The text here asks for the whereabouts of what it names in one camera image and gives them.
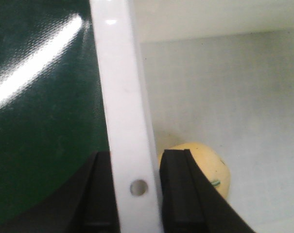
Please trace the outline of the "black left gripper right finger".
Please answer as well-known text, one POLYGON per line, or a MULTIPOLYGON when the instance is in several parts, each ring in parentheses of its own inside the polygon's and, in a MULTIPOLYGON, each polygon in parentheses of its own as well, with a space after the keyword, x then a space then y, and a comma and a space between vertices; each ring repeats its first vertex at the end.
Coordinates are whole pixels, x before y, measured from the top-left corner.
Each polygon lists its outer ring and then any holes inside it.
POLYGON ((252 233, 208 181, 190 150, 164 150, 160 163, 166 233, 252 233))

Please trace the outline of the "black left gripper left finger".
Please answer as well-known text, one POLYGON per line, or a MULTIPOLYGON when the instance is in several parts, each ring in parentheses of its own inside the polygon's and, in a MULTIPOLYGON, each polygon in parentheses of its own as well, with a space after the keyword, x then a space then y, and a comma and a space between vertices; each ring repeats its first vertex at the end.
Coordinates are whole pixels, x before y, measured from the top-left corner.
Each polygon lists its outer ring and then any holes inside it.
POLYGON ((92 153, 60 188, 0 226, 0 233, 118 233, 110 153, 92 153))

